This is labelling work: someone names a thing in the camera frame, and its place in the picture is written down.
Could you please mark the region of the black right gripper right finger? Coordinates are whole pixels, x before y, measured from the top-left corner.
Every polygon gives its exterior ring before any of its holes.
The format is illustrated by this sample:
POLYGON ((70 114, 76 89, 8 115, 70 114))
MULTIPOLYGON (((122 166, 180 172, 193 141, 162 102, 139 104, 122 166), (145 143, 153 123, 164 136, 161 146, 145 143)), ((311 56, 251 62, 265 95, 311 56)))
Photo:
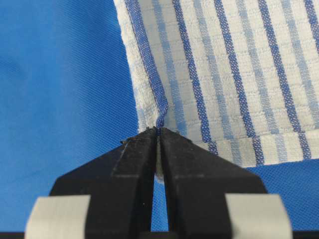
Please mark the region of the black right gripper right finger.
POLYGON ((160 131, 169 229, 181 239, 289 239, 282 200, 261 178, 167 128, 160 131))

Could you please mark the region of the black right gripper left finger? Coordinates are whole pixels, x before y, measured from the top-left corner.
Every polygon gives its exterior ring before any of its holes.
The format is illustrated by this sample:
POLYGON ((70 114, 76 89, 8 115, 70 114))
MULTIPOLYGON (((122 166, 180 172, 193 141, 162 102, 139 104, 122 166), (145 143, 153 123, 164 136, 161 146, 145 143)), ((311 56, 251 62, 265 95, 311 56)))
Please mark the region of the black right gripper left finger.
POLYGON ((156 129, 58 177, 37 198, 28 239, 135 239, 151 228, 156 129))

